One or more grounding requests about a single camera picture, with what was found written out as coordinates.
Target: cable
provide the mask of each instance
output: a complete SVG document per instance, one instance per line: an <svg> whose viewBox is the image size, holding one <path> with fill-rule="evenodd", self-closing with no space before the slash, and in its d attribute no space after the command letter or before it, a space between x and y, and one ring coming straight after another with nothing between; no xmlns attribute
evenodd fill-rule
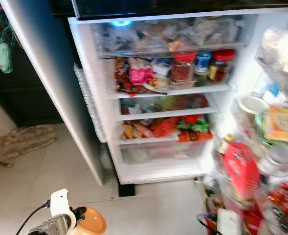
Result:
<svg viewBox="0 0 288 235"><path fill-rule="evenodd" d="M21 227L19 228L19 230L17 231L16 235L18 235L22 228L25 226L25 224L27 223L27 221L32 217L32 215L34 215L36 212L38 212L41 208L48 208L50 207L50 200L47 200L44 204L42 204L40 207L38 207L36 210L34 210L29 216L28 218L26 218L26 220L23 222L23 224L21 225Z"/></svg>
<svg viewBox="0 0 288 235"><path fill-rule="evenodd" d="M200 216L202 217L206 217L205 214L198 214L196 217L197 217L197 220L199 221L199 223L203 226L205 226L206 228L208 229L211 229L212 231L214 231L215 233L219 234L219 235L223 235L222 233L220 233L218 230L214 229L214 228L211 228L209 227L208 225L206 225L204 222L202 222L202 220L199 218Z"/></svg>

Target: tiled floor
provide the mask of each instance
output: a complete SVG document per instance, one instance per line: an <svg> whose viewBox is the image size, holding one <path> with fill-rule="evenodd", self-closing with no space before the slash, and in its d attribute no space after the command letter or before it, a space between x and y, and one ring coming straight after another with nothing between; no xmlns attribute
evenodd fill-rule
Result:
<svg viewBox="0 0 288 235"><path fill-rule="evenodd" d="M12 168L0 167L0 235L15 234L35 208L62 188L69 190L74 208L89 206L104 216L107 235L206 234L196 220L201 209L192 180L138 185L135 197L119 198L112 174L98 186L65 126L56 129L55 143L13 159ZM20 234L49 216L49 209L40 210Z"/></svg>

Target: orange lid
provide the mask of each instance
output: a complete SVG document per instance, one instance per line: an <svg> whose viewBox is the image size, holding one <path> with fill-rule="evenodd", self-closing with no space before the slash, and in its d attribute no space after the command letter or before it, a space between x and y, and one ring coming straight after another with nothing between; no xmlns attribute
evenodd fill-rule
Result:
<svg viewBox="0 0 288 235"><path fill-rule="evenodd" d="M78 222L77 226L91 235L100 235L106 231L107 224L103 216L96 210L86 207L85 219Z"/></svg>

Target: refrigerator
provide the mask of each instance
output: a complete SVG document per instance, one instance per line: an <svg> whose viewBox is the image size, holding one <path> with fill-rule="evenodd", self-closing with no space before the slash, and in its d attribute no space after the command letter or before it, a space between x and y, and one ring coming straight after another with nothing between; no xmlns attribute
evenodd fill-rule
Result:
<svg viewBox="0 0 288 235"><path fill-rule="evenodd" d="M234 98L250 94L262 88L260 79L265 72L255 60L262 35L269 27L288 29L288 7L254 6L251 9L194 11L180 14L146 13L128 15L110 14L82 18L78 13L88 11L74 3L76 17L69 17L68 23L91 91L96 112L105 133L111 157L121 184L142 184L171 180L193 179L210 172L213 167L211 150L214 139L206 141L177 142L173 136L160 138L121 139L121 125L129 120L180 117L205 114L210 131L215 137L238 132L231 114ZM115 39L137 40L133 35L138 27L149 25L147 31L158 31L158 25L195 22L203 19L234 19L241 24L236 39L225 42L204 42L187 44L180 51L216 51L234 49L233 69L222 83L169 90L167 94L129 95L117 92L114 78L115 58L119 57L172 57L171 48L155 46L156 41L146 41L138 46L114 45L109 35L114 31ZM201 94L207 100L205 107L172 108L167 111L146 113L123 113L123 105L149 103L163 96L185 99Z"/></svg>

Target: green plastic bag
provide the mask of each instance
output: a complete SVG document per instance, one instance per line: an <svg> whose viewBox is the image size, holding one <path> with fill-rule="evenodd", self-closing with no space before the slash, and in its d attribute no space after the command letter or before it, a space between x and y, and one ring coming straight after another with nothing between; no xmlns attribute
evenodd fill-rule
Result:
<svg viewBox="0 0 288 235"><path fill-rule="evenodd" d="M7 43L0 43L0 69L3 73L13 71L10 47Z"/></svg>

